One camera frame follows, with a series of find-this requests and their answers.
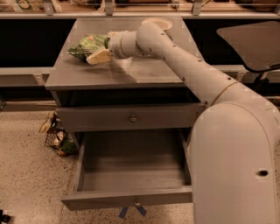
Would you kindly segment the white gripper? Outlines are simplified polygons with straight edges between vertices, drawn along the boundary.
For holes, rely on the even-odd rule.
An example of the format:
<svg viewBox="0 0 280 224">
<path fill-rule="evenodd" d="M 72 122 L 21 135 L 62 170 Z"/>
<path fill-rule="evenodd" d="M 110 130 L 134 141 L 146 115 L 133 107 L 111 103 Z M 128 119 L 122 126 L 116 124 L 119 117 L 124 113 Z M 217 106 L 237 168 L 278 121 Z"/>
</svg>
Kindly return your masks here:
<svg viewBox="0 0 280 224">
<path fill-rule="evenodd" d="M 137 44 L 137 33 L 135 31 L 110 31 L 108 35 L 110 37 L 108 50 L 101 48 L 90 54 L 86 58 L 88 64 L 97 65 L 109 62 L 111 61 L 111 55 L 119 60 L 146 56 L 146 53 Z"/>
</svg>

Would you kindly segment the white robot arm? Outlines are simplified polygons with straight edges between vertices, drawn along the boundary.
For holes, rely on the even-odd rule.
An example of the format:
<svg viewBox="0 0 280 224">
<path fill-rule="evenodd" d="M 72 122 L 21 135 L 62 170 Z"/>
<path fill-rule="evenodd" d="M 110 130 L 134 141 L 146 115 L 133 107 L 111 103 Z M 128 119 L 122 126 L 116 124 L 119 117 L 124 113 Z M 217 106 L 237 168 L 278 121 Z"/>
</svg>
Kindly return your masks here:
<svg viewBox="0 0 280 224">
<path fill-rule="evenodd" d="M 195 224 L 279 224 L 274 149 L 280 114 L 267 99 L 173 43 L 158 25 L 112 32 L 87 62 L 154 56 L 205 104 L 188 152 Z"/>
</svg>

